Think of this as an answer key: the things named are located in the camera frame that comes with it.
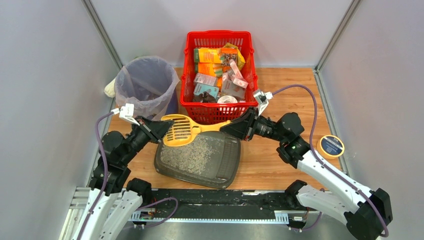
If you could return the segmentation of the yellow litter scoop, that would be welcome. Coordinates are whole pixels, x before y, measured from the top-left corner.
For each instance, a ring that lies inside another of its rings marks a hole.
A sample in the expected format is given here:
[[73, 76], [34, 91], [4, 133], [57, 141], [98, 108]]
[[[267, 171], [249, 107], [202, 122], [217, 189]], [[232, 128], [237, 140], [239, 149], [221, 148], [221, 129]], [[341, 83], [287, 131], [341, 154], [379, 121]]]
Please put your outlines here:
[[188, 145], [198, 134], [203, 132], [219, 132], [221, 127], [231, 123], [230, 120], [227, 120], [216, 124], [202, 125], [182, 114], [168, 114], [160, 120], [173, 121], [173, 125], [163, 137], [163, 143], [168, 147]]

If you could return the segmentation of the grey litter box tray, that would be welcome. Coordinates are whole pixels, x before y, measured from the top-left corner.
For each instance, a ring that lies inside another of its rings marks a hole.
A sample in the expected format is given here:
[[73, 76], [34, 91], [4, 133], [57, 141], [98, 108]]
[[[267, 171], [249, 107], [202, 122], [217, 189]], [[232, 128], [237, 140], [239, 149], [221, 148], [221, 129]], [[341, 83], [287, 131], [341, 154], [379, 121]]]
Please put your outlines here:
[[184, 182], [226, 189], [237, 174], [242, 155], [238, 138], [219, 131], [202, 132], [193, 142], [178, 147], [160, 143], [154, 167], [157, 173]]

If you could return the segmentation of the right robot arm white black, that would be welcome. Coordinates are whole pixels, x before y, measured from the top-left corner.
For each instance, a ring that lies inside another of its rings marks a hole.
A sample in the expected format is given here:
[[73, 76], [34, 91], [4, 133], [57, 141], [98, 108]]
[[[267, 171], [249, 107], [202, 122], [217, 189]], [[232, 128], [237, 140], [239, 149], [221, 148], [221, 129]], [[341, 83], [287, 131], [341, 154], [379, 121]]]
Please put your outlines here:
[[286, 191], [301, 206], [338, 220], [357, 240], [375, 240], [389, 235], [388, 225], [393, 220], [389, 194], [381, 188], [372, 190], [359, 183], [320, 156], [301, 137], [304, 127], [297, 113], [289, 112], [273, 121], [249, 108], [240, 117], [226, 121], [219, 130], [244, 141], [251, 140], [254, 135], [277, 141], [276, 151], [284, 163], [330, 190], [325, 193], [296, 180]]

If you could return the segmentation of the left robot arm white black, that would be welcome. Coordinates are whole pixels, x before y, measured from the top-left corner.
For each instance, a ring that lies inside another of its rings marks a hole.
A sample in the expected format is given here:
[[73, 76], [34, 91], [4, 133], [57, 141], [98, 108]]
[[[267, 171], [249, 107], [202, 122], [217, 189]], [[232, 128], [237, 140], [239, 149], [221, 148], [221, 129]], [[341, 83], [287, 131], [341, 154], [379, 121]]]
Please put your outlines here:
[[152, 185], [128, 180], [128, 165], [148, 143], [159, 144], [174, 121], [153, 121], [139, 116], [131, 132], [110, 131], [99, 138], [100, 158], [89, 182], [89, 194], [74, 240], [114, 240], [130, 216], [152, 199]]

